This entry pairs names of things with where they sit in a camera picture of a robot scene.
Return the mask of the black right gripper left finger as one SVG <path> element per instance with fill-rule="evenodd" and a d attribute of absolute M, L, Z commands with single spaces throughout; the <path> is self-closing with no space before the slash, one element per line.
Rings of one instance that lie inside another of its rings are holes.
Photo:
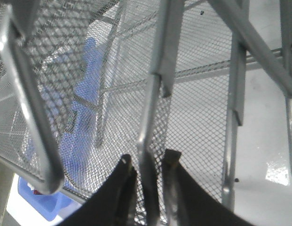
<path fill-rule="evenodd" d="M 137 172 L 129 154 L 93 196 L 59 226 L 133 226 L 137 203 Z"/>

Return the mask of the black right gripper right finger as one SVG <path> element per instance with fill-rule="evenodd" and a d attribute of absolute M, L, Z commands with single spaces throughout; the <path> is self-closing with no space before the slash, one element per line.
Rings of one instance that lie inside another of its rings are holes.
<path fill-rule="evenodd" d="M 180 164 L 181 152 L 165 151 L 163 198 L 169 226 L 251 226 L 211 197 Z"/>

